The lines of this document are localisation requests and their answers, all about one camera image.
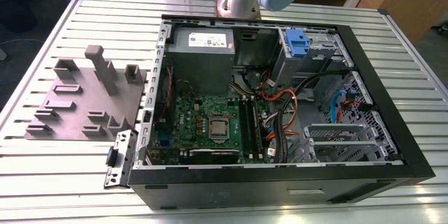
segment aluminum profile table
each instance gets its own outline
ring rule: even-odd
[[[104,190],[112,143],[30,141],[26,127],[72,58],[90,67],[90,44],[116,68],[151,71],[162,14],[214,16],[214,0],[72,1],[0,114],[0,220],[63,223],[447,223],[448,93],[395,22],[376,10],[291,5],[263,19],[350,25],[436,177],[356,203],[152,211],[132,190]]]

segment sticker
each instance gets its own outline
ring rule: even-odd
[[[226,34],[191,33],[188,36],[190,47],[227,47]]]
[[[270,86],[272,86],[272,87],[274,87],[274,85],[275,85],[275,82],[274,82],[274,80],[268,79],[268,80],[267,80],[267,84],[268,84]]]
[[[275,156],[275,149],[274,148],[268,148],[268,156]]]

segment green circuit board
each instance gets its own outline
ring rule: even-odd
[[[240,151],[239,163],[266,163],[264,155],[251,158],[243,152],[239,98],[179,97],[176,100],[175,129],[170,148],[162,148],[160,159],[166,165],[178,165],[179,152],[192,148],[222,148]],[[266,111],[264,102],[258,103],[259,112]],[[228,119],[230,139],[214,142],[210,138],[210,118]]]

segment power supply label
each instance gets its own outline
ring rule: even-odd
[[[188,36],[190,47],[227,47],[226,34],[191,33]]]

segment blue cable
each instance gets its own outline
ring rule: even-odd
[[[338,91],[330,103],[330,118],[331,118],[332,123],[336,122],[336,103],[338,103],[338,97],[340,94],[347,94],[347,91],[346,90]]]

